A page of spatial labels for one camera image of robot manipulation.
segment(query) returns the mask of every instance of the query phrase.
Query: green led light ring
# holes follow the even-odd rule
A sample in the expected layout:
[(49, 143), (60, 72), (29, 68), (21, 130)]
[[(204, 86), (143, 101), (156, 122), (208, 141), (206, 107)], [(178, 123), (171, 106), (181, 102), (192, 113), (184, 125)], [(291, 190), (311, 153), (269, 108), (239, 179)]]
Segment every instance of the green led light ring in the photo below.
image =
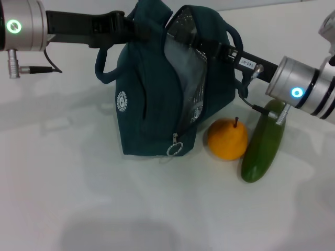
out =
[(12, 20), (8, 21), (7, 29), (10, 33), (17, 34), (21, 31), (22, 25), (20, 24), (19, 21), (12, 19)]

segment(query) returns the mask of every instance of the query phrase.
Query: orange stem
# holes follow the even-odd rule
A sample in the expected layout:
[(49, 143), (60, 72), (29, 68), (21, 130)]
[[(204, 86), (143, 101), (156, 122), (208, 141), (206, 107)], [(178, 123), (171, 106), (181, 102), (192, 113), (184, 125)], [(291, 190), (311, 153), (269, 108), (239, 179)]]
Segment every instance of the orange stem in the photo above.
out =
[(235, 118), (235, 124), (234, 124), (234, 128), (236, 128), (237, 127), (237, 122), (239, 121), (239, 117), (236, 117)]

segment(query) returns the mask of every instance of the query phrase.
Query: white label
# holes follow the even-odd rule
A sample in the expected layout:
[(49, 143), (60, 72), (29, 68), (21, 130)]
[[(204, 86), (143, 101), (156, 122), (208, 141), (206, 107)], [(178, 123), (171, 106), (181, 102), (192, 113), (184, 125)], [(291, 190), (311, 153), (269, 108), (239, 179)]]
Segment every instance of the white label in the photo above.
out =
[(243, 65), (245, 67), (248, 67), (248, 68), (254, 70), (257, 64), (255, 62), (252, 62), (252, 61), (248, 60), (248, 59), (241, 58), (240, 65)]
[(128, 106), (128, 99), (125, 92), (120, 92), (116, 99), (117, 108), (119, 111), (124, 112)]

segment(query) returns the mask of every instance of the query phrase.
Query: blue led light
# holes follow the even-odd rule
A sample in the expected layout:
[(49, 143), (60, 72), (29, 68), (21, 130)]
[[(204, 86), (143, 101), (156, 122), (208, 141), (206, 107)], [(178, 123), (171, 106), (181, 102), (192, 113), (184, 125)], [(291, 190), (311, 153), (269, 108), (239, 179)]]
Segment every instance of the blue led light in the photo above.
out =
[(304, 90), (300, 87), (295, 87), (292, 89), (291, 94), (294, 98), (301, 98), (304, 95)]

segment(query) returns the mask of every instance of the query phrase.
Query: white circular logo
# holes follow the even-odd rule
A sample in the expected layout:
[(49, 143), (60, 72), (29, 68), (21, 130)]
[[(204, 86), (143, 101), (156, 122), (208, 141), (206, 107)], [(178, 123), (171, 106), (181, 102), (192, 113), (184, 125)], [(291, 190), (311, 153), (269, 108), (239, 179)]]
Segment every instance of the white circular logo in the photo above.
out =
[(127, 99), (127, 95), (125, 94), (125, 92), (120, 92), (119, 95), (117, 95), (117, 99), (116, 99), (116, 103), (117, 103), (117, 108), (119, 109), (119, 111), (125, 111), (128, 105), (128, 99)]

